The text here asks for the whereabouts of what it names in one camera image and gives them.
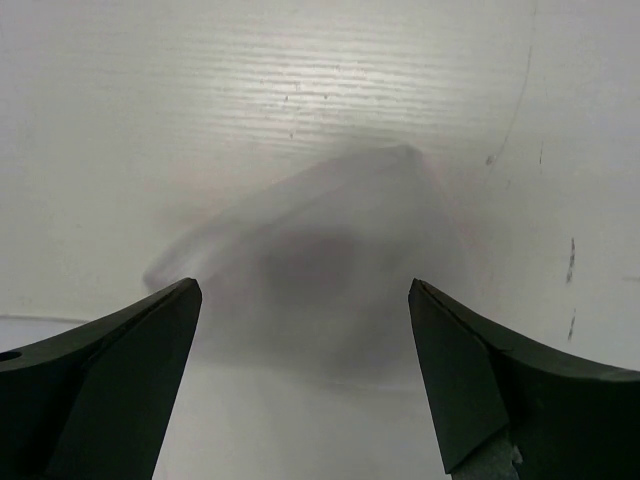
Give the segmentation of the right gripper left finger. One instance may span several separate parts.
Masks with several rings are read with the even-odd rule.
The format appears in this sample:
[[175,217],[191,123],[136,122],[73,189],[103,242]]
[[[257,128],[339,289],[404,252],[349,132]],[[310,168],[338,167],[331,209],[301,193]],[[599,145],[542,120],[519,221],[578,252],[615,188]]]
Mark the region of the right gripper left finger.
[[152,478],[201,304],[185,278],[2,353],[2,478]]

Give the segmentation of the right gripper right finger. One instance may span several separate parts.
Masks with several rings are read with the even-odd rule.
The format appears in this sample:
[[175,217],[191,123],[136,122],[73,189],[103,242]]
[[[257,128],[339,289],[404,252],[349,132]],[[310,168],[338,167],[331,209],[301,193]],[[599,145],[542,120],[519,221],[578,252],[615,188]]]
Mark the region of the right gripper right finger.
[[454,479],[635,479],[639,375],[556,350],[422,280],[414,342]]

